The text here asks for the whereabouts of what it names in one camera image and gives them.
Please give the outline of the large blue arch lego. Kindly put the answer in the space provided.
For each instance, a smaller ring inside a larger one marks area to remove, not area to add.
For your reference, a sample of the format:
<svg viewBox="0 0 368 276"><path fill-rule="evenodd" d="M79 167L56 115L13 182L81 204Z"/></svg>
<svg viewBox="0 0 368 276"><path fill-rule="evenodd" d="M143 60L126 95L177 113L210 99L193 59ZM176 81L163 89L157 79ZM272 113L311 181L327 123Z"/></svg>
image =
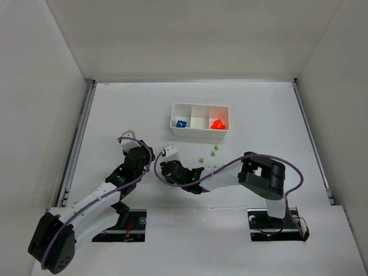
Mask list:
<svg viewBox="0 0 368 276"><path fill-rule="evenodd" d="M176 128L185 128L186 125L187 125L187 122L186 121L178 120L175 127Z"/></svg>

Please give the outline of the orange round dish lego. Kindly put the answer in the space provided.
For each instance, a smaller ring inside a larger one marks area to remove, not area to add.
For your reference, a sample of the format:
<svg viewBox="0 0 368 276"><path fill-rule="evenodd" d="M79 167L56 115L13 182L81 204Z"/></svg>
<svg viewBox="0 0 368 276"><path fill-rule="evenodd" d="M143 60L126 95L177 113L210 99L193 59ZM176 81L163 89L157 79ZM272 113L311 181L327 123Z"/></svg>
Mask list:
<svg viewBox="0 0 368 276"><path fill-rule="evenodd" d="M222 119L219 118L217 120L214 120L210 128L215 130L225 130L226 126L223 124Z"/></svg>

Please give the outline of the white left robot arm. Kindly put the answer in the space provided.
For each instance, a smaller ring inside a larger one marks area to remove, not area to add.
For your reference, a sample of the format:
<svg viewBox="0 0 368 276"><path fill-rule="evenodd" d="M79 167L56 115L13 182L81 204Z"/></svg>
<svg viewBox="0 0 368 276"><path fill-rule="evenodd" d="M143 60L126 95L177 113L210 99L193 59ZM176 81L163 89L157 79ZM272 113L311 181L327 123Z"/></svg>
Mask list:
<svg viewBox="0 0 368 276"><path fill-rule="evenodd" d="M91 241L129 213L122 199L136 188L154 159L152 148L146 145L131 148L124 162L94 192L69 209L41 217L28 253L43 270L54 275L63 271L83 242Z"/></svg>

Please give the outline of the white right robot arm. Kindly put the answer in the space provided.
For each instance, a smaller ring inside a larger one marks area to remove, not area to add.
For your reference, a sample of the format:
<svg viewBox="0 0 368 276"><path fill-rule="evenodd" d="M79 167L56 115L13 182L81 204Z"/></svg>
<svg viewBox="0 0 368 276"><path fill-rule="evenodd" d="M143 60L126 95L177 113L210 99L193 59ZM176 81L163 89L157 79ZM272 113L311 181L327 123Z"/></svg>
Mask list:
<svg viewBox="0 0 368 276"><path fill-rule="evenodd" d="M275 219L286 216L284 196L285 166L265 157L257 157L253 152L246 152L244 159L223 165L219 168L184 167L179 160L178 151L170 145L160 156L163 182L180 187L192 194L204 194L213 190L242 186L265 199L267 215Z"/></svg>

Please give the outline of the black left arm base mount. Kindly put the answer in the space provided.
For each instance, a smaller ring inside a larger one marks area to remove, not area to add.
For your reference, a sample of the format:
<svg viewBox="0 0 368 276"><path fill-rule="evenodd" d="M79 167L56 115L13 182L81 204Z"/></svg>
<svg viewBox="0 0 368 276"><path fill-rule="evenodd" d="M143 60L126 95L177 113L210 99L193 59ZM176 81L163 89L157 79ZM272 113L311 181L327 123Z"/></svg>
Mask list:
<svg viewBox="0 0 368 276"><path fill-rule="evenodd" d="M141 243L145 242L147 225L146 209L131 209L119 202L113 205L119 214L116 224L99 233L92 239L94 243Z"/></svg>

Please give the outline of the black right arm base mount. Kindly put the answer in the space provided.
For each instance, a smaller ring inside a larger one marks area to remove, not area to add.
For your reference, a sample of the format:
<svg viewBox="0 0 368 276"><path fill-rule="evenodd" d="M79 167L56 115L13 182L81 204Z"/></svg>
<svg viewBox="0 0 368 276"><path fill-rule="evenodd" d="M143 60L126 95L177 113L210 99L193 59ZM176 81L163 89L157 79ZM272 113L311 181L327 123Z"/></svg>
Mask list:
<svg viewBox="0 0 368 276"><path fill-rule="evenodd" d="M249 209L247 214L252 242L306 242L310 237L308 224L297 208L286 212L284 219L270 217L266 209Z"/></svg>

